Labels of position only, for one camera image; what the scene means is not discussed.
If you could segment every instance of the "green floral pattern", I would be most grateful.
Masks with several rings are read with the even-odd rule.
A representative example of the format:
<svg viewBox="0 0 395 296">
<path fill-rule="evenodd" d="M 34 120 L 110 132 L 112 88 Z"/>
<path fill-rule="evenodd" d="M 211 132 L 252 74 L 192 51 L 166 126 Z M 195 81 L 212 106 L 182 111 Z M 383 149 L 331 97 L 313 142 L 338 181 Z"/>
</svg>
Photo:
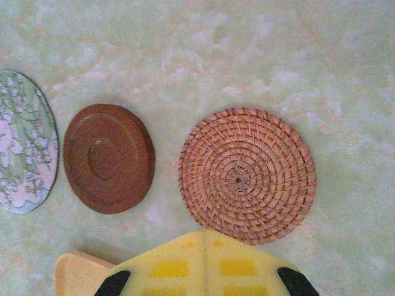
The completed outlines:
<svg viewBox="0 0 395 296">
<path fill-rule="evenodd" d="M 42 92 L 19 73 L 0 73 L 0 99 L 0 204 L 25 213 L 46 199 L 55 180 L 56 126 Z"/>
</svg>

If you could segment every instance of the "woven coaster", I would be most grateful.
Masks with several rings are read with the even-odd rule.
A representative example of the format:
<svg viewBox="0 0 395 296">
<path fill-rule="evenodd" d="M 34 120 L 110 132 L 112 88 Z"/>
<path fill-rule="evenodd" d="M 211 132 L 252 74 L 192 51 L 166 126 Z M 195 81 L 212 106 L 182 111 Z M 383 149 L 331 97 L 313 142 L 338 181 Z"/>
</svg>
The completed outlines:
<svg viewBox="0 0 395 296">
<path fill-rule="evenodd" d="M 305 142 L 283 120 L 233 108 L 192 130 L 181 152 L 179 183 L 199 224 L 263 244 L 304 219 L 314 199 L 315 168 Z"/>
</svg>

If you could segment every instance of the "brown wooden coaster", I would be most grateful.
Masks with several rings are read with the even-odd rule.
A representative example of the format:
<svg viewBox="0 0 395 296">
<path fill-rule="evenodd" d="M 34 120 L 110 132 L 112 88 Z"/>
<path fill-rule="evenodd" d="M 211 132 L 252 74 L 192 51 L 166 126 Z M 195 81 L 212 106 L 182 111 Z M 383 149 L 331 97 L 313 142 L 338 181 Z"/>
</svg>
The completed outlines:
<svg viewBox="0 0 395 296">
<path fill-rule="evenodd" d="M 181 152 L 179 183 L 199 224 L 263 244 L 304 219 L 314 199 L 315 168 L 305 142 L 283 120 L 233 108 L 192 130 Z"/>
<path fill-rule="evenodd" d="M 81 201 L 103 214 L 123 212 L 147 194 L 155 152 L 141 120 L 117 105 L 80 111 L 64 140 L 64 167 Z"/>
</svg>

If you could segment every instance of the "round woven mat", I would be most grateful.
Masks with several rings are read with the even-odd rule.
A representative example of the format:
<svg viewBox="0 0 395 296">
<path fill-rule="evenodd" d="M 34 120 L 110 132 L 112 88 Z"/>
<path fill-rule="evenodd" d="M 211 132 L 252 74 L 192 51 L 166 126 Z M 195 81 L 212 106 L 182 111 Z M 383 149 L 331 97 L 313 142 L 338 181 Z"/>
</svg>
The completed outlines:
<svg viewBox="0 0 395 296">
<path fill-rule="evenodd" d="M 179 182 L 199 224 L 263 244 L 304 219 L 314 199 L 315 168 L 306 144 L 283 120 L 257 109 L 226 109 L 192 130 Z"/>
</svg>

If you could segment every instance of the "coaster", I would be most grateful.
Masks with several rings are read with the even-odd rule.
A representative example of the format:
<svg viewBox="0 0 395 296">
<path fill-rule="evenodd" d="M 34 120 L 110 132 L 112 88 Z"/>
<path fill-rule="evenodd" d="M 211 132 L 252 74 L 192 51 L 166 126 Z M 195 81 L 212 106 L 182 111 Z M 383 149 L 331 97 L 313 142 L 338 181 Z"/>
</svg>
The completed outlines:
<svg viewBox="0 0 395 296">
<path fill-rule="evenodd" d="M 66 132 L 63 158 L 74 193 L 103 214 L 137 205 L 154 176 L 155 152 L 146 127 L 117 105 L 80 111 Z"/>
<path fill-rule="evenodd" d="M 263 244 L 304 219 L 314 199 L 315 168 L 305 142 L 283 120 L 233 108 L 192 130 L 181 152 L 179 183 L 199 224 Z"/>
<path fill-rule="evenodd" d="M 28 78 L 0 72 L 0 204 L 29 212 L 55 181 L 59 144 L 43 93 Z"/>
</svg>

